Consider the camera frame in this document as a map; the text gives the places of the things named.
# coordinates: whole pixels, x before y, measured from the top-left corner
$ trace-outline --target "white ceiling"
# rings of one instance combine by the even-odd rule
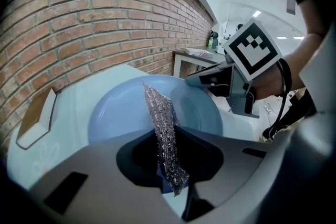
[[[255,11],[255,8],[245,5],[230,4],[228,8],[228,29],[231,29],[232,31],[232,27],[230,28],[230,25],[236,27],[238,24],[244,24],[252,18]],[[256,19],[273,38],[283,55],[292,53],[299,46],[301,40],[294,39],[293,37],[303,36],[304,34],[287,22],[264,12],[261,12]],[[287,37],[287,39],[277,39],[277,37],[282,36]]]

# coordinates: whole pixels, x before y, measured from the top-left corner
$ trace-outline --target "silver sequin strip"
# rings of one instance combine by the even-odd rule
[[[172,101],[153,87],[143,83],[145,99],[155,127],[159,148],[161,172],[175,196],[179,195],[189,178],[189,174],[177,159],[174,126],[179,125]]]

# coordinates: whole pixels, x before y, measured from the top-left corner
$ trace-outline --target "brick wall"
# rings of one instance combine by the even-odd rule
[[[0,151],[34,94],[127,63],[171,74],[172,50],[205,45],[197,0],[8,0],[0,22]]]

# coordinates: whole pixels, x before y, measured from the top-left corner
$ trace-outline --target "gray panel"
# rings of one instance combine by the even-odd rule
[[[196,183],[200,198],[218,206],[190,223],[243,223],[256,214],[280,167],[288,133],[279,133],[272,144],[235,140],[185,128],[219,147],[224,163],[207,182]],[[31,189],[42,202],[71,172],[88,175],[63,222],[71,223],[184,223],[172,211],[158,188],[140,187],[119,171],[119,148],[143,134],[135,132],[89,145],[46,174]],[[242,153],[246,147],[266,151],[264,159]]]
[[[193,134],[220,148],[224,155],[224,163],[217,174],[209,181],[196,183],[199,197],[215,207],[238,191],[263,160],[243,153],[243,149],[253,148],[267,152],[270,147],[269,144],[220,137],[195,130]]]
[[[254,223],[259,206],[277,177],[289,138],[289,132],[279,132],[251,178],[229,200],[191,223]]]
[[[118,149],[146,132],[122,135],[89,145],[46,174],[30,191],[43,201],[72,171],[88,179],[67,208],[64,220],[78,223],[183,223],[160,189],[139,187],[119,171]]]

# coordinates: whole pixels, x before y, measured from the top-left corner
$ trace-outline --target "black slot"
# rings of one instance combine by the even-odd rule
[[[88,175],[71,172],[44,200],[44,203],[52,210],[63,215],[87,178]]]
[[[249,148],[249,147],[243,149],[243,153],[251,155],[251,156],[256,156],[259,158],[265,158],[266,156],[265,151],[255,150],[254,148]]]

